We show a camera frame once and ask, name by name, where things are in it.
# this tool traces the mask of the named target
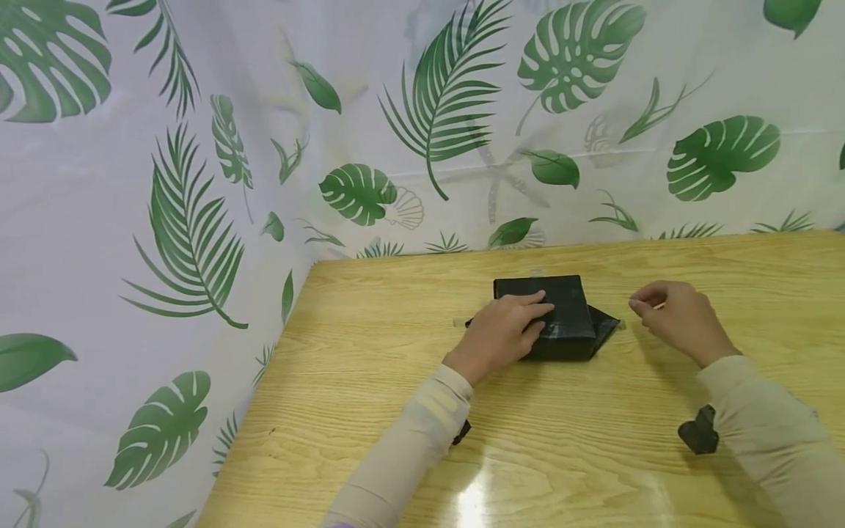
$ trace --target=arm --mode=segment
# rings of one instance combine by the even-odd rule
[[[658,280],[631,296],[630,306],[654,335],[702,368],[720,439],[788,524],[841,526],[845,460],[815,413],[763,379],[733,346],[707,296],[686,282]]]
[[[845,460],[812,409],[743,356],[719,359],[699,380],[710,392],[721,441],[788,525],[842,525]]]
[[[349,477],[321,526],[395,526],[426,471],[461,431],[471,396],[470,384],[440,365]]]
[[[552,311],[534,295],[504,296],[472,318],[461,342],[411,397],[399,419],[370,450],[338,493],[320,526],[391,528],[426,471],[463,427],[472,388],[527,354]]]

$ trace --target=shower curtain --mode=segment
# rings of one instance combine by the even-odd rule
[[[318,260],[842,226],[842,20],[6,0],[0,525],[193,525]]]

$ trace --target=wooden table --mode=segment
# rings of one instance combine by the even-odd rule
[[[706,403],[695,368],[634,321],[656,278],[705,291],[765,375],[845,446],[845,235],[811,232],[315,265],[199,519],[316,526],[497,277],[580,274],[628,321],[586,364],[519,363],[481,385],[472,431],[426,476],[402,526],[778,526],[725,453],[678,425]]]

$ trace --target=sleeve cuff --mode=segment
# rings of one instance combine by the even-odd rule
[[[758,376],[754,365],[745,356],[727,356],[698,373],[698,380],[707,387],[713,400],[720,399],[734,387]]]
[[[434,374],[434,378],[454,390],[455,394],[464,400],[469,401],[472,397],[472,385],[470,385],[470,382],[466,381],[463,376],[451,368],[446,367],[443,363],[440,363],[437,373]]]

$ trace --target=beige sleeve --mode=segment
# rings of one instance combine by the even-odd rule
[[[449,451],[470,411],[472,386],[440,365],[349,477],[320,526],[389,528],[426,471]]]
[[[769,495],[788,525],[845,525],[845,460],[815,412],[763,379],[743,356],[699,373],[720,444]]]

